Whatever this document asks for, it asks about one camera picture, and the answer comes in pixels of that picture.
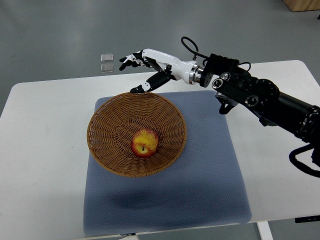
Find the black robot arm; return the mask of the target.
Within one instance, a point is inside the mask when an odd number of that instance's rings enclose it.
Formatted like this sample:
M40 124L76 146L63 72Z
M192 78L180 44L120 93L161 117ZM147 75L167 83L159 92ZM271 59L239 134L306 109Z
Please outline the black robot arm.
M241 62L216 54L205 56L199 49L187 48L193 58L203 58L203 65L191 72L192 81L202 87L211 85L217 92L221 106L219 113L226 115L237 104L243 105L265 126L279 126L306 143L293 150L289 161L303 173L318 178L319 170L297 160L297 155L312 151L311 159L320 164L320 108L288 94L268 79L251 76L241 68Z

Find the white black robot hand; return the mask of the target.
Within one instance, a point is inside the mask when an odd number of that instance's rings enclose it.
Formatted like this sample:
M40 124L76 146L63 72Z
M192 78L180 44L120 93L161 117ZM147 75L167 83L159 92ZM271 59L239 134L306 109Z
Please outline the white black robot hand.
M170 80L183 80L187 84L194 85L196 71L200 68L200 64L196 61L181 61L175 56L150 48L134 52L119 61L121 71L130 66L147 67L157 71L145 82L132 88L131 94L152 92Z

